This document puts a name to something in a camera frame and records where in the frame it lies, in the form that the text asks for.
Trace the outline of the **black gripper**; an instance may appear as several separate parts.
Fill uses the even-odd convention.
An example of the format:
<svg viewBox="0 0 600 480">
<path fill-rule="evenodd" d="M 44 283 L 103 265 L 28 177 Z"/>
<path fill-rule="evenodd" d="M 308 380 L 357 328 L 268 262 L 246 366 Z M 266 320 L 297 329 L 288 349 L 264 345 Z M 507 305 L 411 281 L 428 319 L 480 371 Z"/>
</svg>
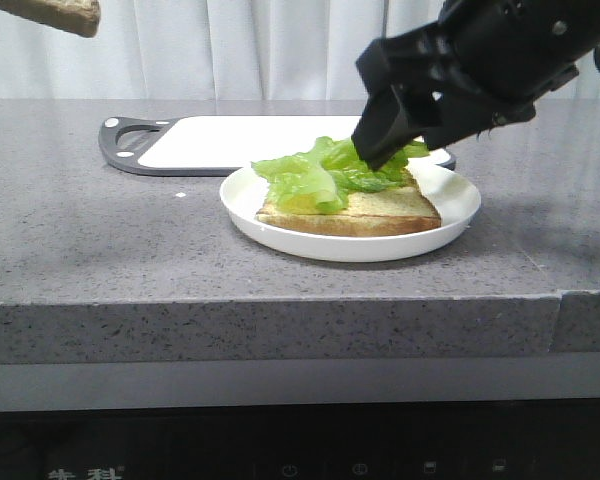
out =
<svg viewBox="0 0 600 480">
<path fill-rule="evenodd" d="M 369 99 L 354 147 L 378 170 L 416 137 L 437 150 L 476 135 L 493 126 L 491 106 L 560 89 L 599 45 L 600 1 L 447 1 L 436 21 L 378 38 L 357 60 Z"/>
</svg>

